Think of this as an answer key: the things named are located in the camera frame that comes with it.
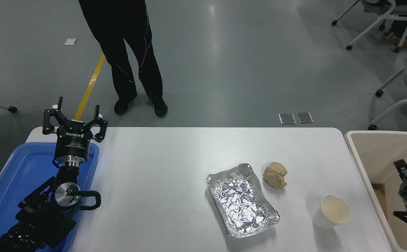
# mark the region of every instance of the dough ball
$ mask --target dough ball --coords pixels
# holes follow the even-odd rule
[[[286,167],[280,163],[273,162],[264,171],[264,180],[273,188],[283,189],[287,183],[285,175],[287,174]]]

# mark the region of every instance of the gray floor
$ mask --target gray floor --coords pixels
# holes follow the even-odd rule
[[[99,104],[109,126],[287,127],[278,113],[309,111],[315,123],[293,127],[366,130],[407,98],[401,77],[374,96],[407,49],[392,52],[376,28],[347,51],[376,19],[357,5],[333,27],[351,2],[148,0],[168,116],[154,115],[138,80],[129,112],[115,115],[105,63],[81,119],[91,120]],[[76,45],[64,46],[67,38]],[[59,96],[63,113],[74,117],[100,55],[76,1],[0,1],[0,102],[18,107],[16,114],[0,109],[0,171]],[[407,131],[407,107],[378,127]]]

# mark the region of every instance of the beige plastic bin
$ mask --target beige plastic bin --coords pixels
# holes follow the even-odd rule
[[[393,162],[404,159],[407,163],[407,132],[349,131],[345,139],[392,249],[407,251],[407,224],[393,216],[393,211],[406,210],[398,195],[402,181]],[[387,219],[371,184],[384,185]]]

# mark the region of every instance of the white paper cup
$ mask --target white paper cup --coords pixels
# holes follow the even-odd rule
[[[343,199],[328,195],[312,215],[312,222],[317,228],[329,229],[346,223],[350,215],[349,206]]]

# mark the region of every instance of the aluminum foil tray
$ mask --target aluminum foil tray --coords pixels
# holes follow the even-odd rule
[[[264,198],[258,177],[249,164],[210,174],[206,182],[230,236],[252,236],[280,220],[278,212]]]

